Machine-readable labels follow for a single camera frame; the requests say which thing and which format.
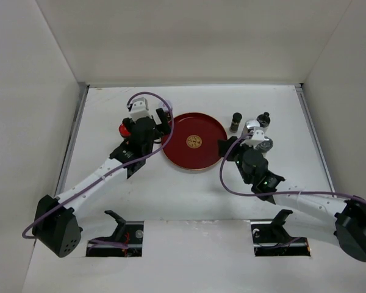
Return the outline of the small black spice bottle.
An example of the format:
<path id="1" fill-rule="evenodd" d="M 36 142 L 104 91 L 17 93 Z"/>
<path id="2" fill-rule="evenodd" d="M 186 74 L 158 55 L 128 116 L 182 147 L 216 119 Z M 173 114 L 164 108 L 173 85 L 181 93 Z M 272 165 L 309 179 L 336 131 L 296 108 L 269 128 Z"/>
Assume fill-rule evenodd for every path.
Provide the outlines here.
<path id="1" fill-rule="evenodd" d="M 232 115 L 232 120 L 231 120 L 231 124 L 229 127 L 229 130 L 232 133 L 236 133 L 238 131 L 241 120 L 242 120 L 242 115 L 240 112 L 235 112 Z"/>

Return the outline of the silver lid white shaker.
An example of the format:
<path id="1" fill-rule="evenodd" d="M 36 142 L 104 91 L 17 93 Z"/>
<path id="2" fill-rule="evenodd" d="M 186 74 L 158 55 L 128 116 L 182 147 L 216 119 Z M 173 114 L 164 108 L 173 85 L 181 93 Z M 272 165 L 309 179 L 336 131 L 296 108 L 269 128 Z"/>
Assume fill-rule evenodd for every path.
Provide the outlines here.
<path id="1" fill-rule="evenodd" d="M 245 122 L 245 124 L 243 125 L 243 129 L 242 129 L 242 133 L 241 136 L 242 137 L 252 137 L 254 135 L 254 133 L 256 132 L 256 130 L 261 130 L 261 126 L 260 123 L 255 120 L 255 119 L 250 119 L 247 120 Z"/>

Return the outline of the red lid sauce jar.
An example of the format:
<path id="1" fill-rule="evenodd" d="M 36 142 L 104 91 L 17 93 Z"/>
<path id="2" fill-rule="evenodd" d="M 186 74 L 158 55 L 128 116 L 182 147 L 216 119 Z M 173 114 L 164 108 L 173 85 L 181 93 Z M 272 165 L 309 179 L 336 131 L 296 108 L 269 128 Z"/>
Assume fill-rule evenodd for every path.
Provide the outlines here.
<path id="1" fill-rule="evenodd" d="M 122 138 L 124 138 L 124 139 L 130 137 L 130 135 L 131 135 L 131 133 L 127 130 L 127 128 L 125 127 L 125 125 L 123 123 L 119 125 L 118 131 L 120 133 L 120 136 L 122 136 Z"/>

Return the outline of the purple label spice jar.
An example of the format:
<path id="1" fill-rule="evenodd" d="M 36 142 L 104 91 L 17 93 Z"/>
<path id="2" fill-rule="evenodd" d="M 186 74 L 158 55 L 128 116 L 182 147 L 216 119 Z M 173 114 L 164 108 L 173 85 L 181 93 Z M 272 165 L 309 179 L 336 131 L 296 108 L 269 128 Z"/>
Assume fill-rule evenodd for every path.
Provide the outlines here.
<path id="1" fill-rule="evenodd" d="M 162 108 L 168 121 L 171 121 L 171 110 L 173 109 L 172 103 L 166 100 L 166 103 L 160 102 L 159 108 Z"/>

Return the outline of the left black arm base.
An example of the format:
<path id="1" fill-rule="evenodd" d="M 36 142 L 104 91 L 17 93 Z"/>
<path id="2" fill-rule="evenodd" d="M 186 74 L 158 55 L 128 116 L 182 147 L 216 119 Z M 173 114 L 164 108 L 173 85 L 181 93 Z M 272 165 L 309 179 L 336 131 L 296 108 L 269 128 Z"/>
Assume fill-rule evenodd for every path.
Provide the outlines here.
<path id="1" fill-rule="evenodd" d="M 117 224 L 109 236 L 100 236 L 88 241 L 86 257 L 142 257 L 144 239 L 144 221 L 126 221 L 116 212 L 104 211 Z"/>

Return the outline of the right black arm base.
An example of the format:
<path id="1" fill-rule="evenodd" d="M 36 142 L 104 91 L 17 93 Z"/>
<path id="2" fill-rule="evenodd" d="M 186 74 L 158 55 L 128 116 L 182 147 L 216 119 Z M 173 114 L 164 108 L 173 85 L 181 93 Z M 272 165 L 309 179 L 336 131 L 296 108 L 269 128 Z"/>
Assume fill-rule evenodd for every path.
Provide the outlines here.
<path id="1" fill-rule="evenodd" d="M 282 209 L 273 219 L 250 222 L 253 250 L 256 257 L 310 257 L 307 239 L 291 237 L 284 229 L 286 219 L 292 213 L 291 210 Z"/>

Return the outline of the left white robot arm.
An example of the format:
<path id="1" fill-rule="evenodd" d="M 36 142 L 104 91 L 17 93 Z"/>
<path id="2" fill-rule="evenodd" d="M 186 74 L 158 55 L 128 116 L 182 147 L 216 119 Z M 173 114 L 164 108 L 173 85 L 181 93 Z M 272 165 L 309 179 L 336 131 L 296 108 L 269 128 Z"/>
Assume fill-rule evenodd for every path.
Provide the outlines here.
<path id="1" fill-rule="evenodd" d="M 110 185 L 121 183 L 139 171 L 152 156 L 154 142 L 171 132 L 172 122 L 158 108 L 160 123 L 150 116 L 133 120 L 125 118 L 129 137 L 114 149 L 106 161 L 91 175 L 70 190 L 53 198 L 45 195 L 39 200 L 32 235 L 56 256 L 68 256 L 79 244 L 84 227 L 80 224 L 83 212 Z"/>

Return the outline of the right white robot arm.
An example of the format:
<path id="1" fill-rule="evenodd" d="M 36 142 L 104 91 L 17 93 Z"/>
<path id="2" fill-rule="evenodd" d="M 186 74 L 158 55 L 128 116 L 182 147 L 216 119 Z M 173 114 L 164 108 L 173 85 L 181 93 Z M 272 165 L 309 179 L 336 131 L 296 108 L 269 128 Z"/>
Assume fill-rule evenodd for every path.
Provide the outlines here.
<path id="1" fill-rule="evenodd" d="M 271 234 L 286 241 L 296 230 L 340 247 L 348 256 L 366 262 L 366 200 L 339 192 L 305 191 L 268 169 L 268 160 L 252 146 L 233 136 L 218 141 L 223 162 L 233 162 L 245 184 L 251 187 L 248 197 L 285 207 L 272 221 Z"/>

